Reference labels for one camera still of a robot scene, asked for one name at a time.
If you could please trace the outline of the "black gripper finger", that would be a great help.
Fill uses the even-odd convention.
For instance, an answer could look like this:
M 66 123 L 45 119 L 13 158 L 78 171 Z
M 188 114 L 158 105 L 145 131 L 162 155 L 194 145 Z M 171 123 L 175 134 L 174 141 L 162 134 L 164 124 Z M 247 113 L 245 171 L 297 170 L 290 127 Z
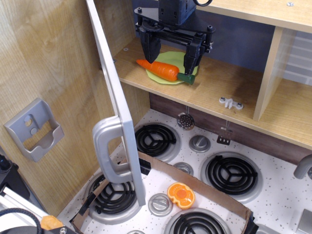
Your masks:
M 184 56 L 184 73 L 192 74 L 195 67 L 199 65 L 200 60 L 205 53 L 205 34 L 196 33 L 190 42 L 186 45 L 186 54 Z
M 160 39 L 157 38 L 154 33 L 143 30 L 140 31 L 140 41 L 145 55 L 145 59 L 149 63 L 153 63 L 160 53 Z

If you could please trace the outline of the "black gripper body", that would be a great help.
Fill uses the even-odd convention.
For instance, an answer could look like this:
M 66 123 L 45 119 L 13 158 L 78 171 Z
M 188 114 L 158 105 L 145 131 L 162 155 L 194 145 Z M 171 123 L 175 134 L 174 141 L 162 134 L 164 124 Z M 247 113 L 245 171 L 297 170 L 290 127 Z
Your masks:
M 212 49 L 215 28 L 200 16 L 197 6 L 207 6 L 210 0 L 159 0 L 154 8 L 137 7 L 136 31 L 149 31 L 160 40 L 187 45 L 196 33 L 205 34 L 205 52 Z

